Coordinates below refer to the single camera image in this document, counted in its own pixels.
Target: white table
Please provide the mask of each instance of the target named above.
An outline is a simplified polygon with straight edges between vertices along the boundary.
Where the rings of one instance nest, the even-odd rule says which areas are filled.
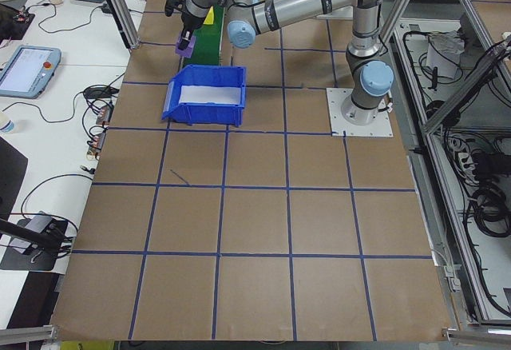
[[[41,0],[27,0],[26,5],[33,5]],[[126,0],[129,9],[143,11],[145,2]],[[57,6],[57,17],[43,24],[47,30],[71,28],[89,20],[92,8],[99,4],[64,0]],[[46,90],[35,100],[0,97],[0,109],[15,101],[34,103],[50,120],[67,118],[73,110],[73,97],[85,87],[97,84],[109,84],[124,73],[129,60],[129,52],[124,47],[121,36],[111,15],[96,10],[90,25],[71,32],[47,34],[38,28],[38,23],[53,13],[52,6],[34,7],[34,22],[21,41],[13,41],[0,49],[0,64],[7,62],[19,45],[55,47],[62,51],[62,60]],[[138,28],[141,15],[132,14]],[[79,169],[80,165],[95,167],[95,161],[86,156],[88,140],[81,125],[81,116],[86,109],[82,96],[77,99],[75,117],[68,122],[47,124],[38,114],[37,109],[25,105],[16,105],[6,111],[14,121],[13,133],[3,134],[12,146],[29,158],[28,169],[21,191],[13,211],[20,210],[21,202],[37,184],[46,178],[65,173],[87,174]],[[86,125],[94,125],[95,116],[88,113]],[[64,177],[44,184],[26,204],[28,213],[44,210],[47,213],[67,217],[79,226],[81,215],[90,188],[90,181],[81,177]],[[10,221],[16,222],[19,216]],[[74,235],[72,226],[67,235]],[[0,244],[7,245],[9,237],[0,239]],[[0,248],[0,257],[5,248]],[[57,260],[54,272],[65,273],[68,257]],[[18,301],[28,272],[0,270],[0,329],[6,328],[14,306]]]

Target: black monitor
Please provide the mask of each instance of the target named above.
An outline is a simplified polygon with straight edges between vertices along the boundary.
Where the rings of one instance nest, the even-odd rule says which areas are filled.
[[[8,221],[22,187],[27,166],[28,159],[0,137],[0,237],[6,234],[45,250],[31,255],[32,246],[27,244],[27,249],[20,250],[12,245],[11,239],[10,245],[13,247],[6,249],[0,261],[2,270],[51,270],[57,259],[55,253],[58,253],[65,239],[67,221],[56,221],[48,216],[47,224],[39,230],[40,233],[25,228],[30,219],[20,220],[17,224]]]
[[[22,187],[29,160],[0,137],[0,217],[8,219]]]

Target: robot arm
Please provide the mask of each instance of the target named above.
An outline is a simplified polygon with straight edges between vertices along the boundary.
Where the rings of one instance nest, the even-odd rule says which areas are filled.
[[[367,50],[374,46],[367,40],[368,34],[378,29],[379,0],[184,0],[183,44],[189,41],[193,31],[199,29],[213,5],[227,7],[229,37],[236,47],[249,47],[257,34],[278,30],[284,26],[312,18],[320,14],[329,14],[345,6],[353,6],[354,40],[352,51]]]
[[[354,7],[353,36],[347,47],[347,60],[354,75],[355,89],[343,112],[348,121],[366,125],[378,112],[381,98],[389,91],[394,74],[377,61],[380,6],[382,0],[184,0],[181,19],[183,31],[178,50],[185,50],[194,30],[199,29],[213,5],[227,8],[227,30],[231,43],[248,48],[258,34],[329,14],[345,6]]]

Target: plug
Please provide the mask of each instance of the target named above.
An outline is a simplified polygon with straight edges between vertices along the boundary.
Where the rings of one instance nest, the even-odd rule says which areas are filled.
[[[103,12],[105,14],[112,14],[112,10],[110,9],[110,6],[107,2],[103,3],[103,5],[101,5],[101,12]]]

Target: white paper in bin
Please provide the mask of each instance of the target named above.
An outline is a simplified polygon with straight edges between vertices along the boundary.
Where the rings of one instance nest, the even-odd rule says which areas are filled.
[[[241,88],[229,86],[181,86],[179,103],[239,105]]]

